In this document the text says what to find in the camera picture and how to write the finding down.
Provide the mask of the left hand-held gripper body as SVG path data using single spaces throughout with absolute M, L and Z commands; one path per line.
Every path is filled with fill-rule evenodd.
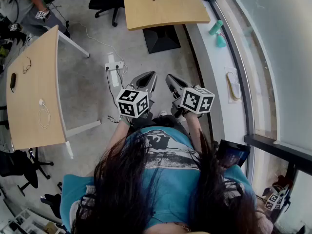
M 151 100 L 154 90 L 155 86 L 137 87 L 133 83 L 128 84 L 116 98 L 119 114 L 130 118 L 152 119 L 150 110 L 154 104 Z

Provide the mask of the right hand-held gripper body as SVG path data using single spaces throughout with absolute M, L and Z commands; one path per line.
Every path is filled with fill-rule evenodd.
M 178 120 L 187 112 L 192 112 L 198 117 L 209 113 L 214 102 L 215 94 L 198 85 L 184 88 L 181 97 L 174 97 L 171 114 Z

